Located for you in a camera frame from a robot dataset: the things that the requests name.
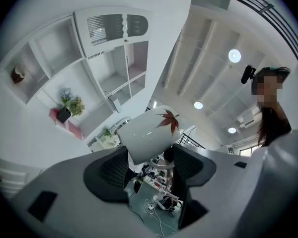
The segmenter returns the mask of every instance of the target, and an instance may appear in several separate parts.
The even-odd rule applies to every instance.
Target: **woman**
[[[286,67],[262,68],[252,82],[252,94],[257,95],[257,102],[262,113],[259,126],[258,144],[268,146],[277,137],[291,131],[286,115],[277,101],[277,91],[290,74]]]

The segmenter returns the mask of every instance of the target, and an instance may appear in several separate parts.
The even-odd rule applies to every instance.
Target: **round ceiling light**
[[[201,109],[203,107],[203,104],[201,102],[197,101],[196,103],[194,103],[194,107],[196,109]]]
[[[236,132],[236,129],[235,128],[229,128],[228,131],[229,131],[229,133],[232,133],[233,134],[233,133]]]
[[[231,62],[239,62],[241,57],[242,56],[240,55],[240,52],[238,50],[231,50],[228,53],[228,58]]]

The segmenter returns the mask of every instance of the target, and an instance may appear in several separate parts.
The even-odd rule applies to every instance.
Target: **maple leaf print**
[[[167,112],[166,114],[161,114],[161,115],[157,114],[158,116],[162,116],[165,119],[156,128],[171,124],[171,134],[173,135],[175,128],[177,127],[179,129],[179,123],[176,119],[176,117],[179,115],[174,116],[173,113],[167,109],[165,111]]]

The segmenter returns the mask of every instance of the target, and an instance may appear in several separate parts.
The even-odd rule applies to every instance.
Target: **metal railing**
[[[180,137],[177,140],[177,143],[179,144],[187,144],[187,145],[192,145],[196,147],[201,147],[204,148],[202,145],[200,145],[197,141],[193,140],[191,137],[189,137],[187,134],[183,134],[182,137]]]
[[[298,36],[288,22],[265,0],[237,0],[260,14],[286,41],[298,60]]]

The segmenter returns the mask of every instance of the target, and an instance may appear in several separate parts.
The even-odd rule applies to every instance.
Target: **window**
[[[252,153],[258,149],[259,147],[261,147],[261,145],[255,145],[255,146],[252,146],[252,147],[249,147],[247,149],[244,149],[244,150],[240,150],[239,151],[239,154],[240,156],[247,156],[247,157],[250,157],[252,155]]]

